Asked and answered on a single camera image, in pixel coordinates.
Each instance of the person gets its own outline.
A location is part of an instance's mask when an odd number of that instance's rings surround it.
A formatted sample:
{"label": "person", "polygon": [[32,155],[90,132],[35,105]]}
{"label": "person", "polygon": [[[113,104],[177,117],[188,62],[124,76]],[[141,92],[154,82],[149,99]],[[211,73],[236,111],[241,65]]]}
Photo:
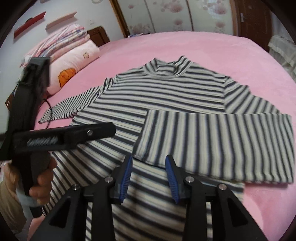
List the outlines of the person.
{"label": "person", "polygon": [[[53,169],[56,166],[57,163],[52,158],[48,169],[38,176],[38,185],[31,187],[29,191],[30,196],[35,198],[40,205],[45,205],[50,200]],[[5,164],[3,169],[4,179],[0,182],[0,212],[9,228],[16,234],[22,231],[27,221],[15,192],[19,173],[10,163]]]}

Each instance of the beige sleeve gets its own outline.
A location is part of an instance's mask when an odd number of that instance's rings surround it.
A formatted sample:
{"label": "beige sleeve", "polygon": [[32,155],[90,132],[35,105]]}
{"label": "beige sleeve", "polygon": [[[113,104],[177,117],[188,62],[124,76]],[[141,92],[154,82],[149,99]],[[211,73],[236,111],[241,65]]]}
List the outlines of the beige sleeve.
{"label": "beige sleeve", "polygon": [[22,231],[27,220],[24,216],[22,206],[7,190],[5,180],[0,182],[0,212],[7,225],[14,233]]}

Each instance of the screw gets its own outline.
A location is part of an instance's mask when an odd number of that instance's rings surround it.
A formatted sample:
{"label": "screw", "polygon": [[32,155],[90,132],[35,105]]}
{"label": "screw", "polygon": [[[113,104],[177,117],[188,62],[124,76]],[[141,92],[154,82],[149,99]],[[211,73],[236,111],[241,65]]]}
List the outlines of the screw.
{"label": "screw", "polygon": [[187,182],[189,182],[189,183],[194,182],[194,178],[191,177],[191,176],[186,177],[185,180],[186,180]]}
{"label": "screw", "polygon": [[77,191],[80,189],[80,185],[79,184],[73,184],[71,187],[74,191]]}
{"label": "screw", "polygon": [[110,183],[110,182],[113,181],[113,177],[108,176],[108,177],[106,177],[104,180],[105,180],[105,182]]}
{"label": "screw", "polygon": [[94,132],[93,132],[92,130],[89,130],[89,131],[87,132],[87,135],[90,137],[90,136],[92,136],[93,133],[94,133]]}
{"label": "screw", "polygon": [[225,189],[227,188],[227,186],[226,186],[225,184],[223,184],[223,183],[219,184],[218,187],[219,187],[219,189],[222,190],[222,191],[225,190]]}

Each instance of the human hand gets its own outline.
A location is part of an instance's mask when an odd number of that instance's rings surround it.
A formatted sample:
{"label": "human hand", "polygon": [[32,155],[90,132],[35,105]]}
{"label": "human hand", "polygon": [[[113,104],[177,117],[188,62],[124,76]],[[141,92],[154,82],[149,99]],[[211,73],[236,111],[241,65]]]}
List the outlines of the human hand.
{"label": "human hand", "polygon": [[[53,169],[57,167],[55,159],[51,159],[48,169],[38,176],[38,185],[31,187],[29,194],[37,200],[39,205],[45,205],[50,200],[50,191],[52,189],[51,181],[53,180]],[[18,181],[19,171],[10,163],[4,165],[4,179],[9,193],[19,202],[15,193]]]}

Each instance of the pink bed sheet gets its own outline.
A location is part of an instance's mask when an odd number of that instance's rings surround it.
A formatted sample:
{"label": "pink bed sheet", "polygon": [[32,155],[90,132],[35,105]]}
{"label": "pink bed sheet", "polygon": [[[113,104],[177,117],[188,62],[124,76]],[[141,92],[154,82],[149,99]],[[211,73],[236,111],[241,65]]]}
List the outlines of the pink bed sheet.
{"label": "pink bed sheet", "polygon": [[[291,115],[296,130],[296,84],[279,63],[249,39],[205,32],[170,32],[122,39],[100,49],[101,57],[51,97],[51,105],[101,85],[106,77],[139,67],[155,57],[174,61],[185,55],[205,68],[249,85],[253,94]],[[37,120],[46,109],[45,103]],[[49,127],[67,126],[70,122],[71,119],[56,120]],[[36,122],[36,129],[46,125]],[[296,215],[296,184],[246,184],[243,204],[268,240],[278,241]]]}

